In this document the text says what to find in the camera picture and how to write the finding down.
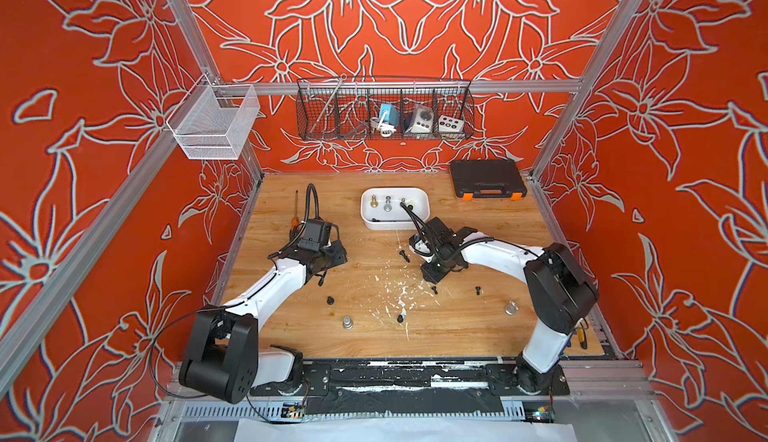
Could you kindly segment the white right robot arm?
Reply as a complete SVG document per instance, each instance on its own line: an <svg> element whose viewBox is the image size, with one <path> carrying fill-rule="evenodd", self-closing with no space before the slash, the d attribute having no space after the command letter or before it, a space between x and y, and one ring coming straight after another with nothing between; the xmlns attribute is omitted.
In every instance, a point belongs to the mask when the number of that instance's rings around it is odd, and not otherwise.
<svg viewBox="0 0 768 442"><path fill-rule="evenodd" d="M517 387L528 395L548 388L560 356L599 300L596 284L570 249L560 243L533 247L506 242L473 228L455 232L440 219L425 221L405 202L400 207L416 228L410 250L423 259L423 279L436 285L451 273L478 265L523 282L537 316L515 361Z"/></svg>

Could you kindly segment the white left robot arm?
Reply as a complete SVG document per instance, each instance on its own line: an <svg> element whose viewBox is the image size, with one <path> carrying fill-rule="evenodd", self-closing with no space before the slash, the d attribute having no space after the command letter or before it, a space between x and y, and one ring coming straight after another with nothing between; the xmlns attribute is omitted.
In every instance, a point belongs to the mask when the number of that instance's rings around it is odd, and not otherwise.
<svg viewBox="0 0 768 442"><path fill-rule="evenodd" d="M260 333L278 308L313 278L347 263L347 251L337 225L320 215L317 189L308 184L303 218L289 232L289 241L268 256L272 267L252 286L220 305L208 304L167 323L159 334L190 319L191 331L178 372L178 383L194 395L173 393L155 370L156 388L170 398L192 400L214 397L237 404L259 387L272 386L283 394L308 391L303 354L272 345L260 348Z"/></svg>

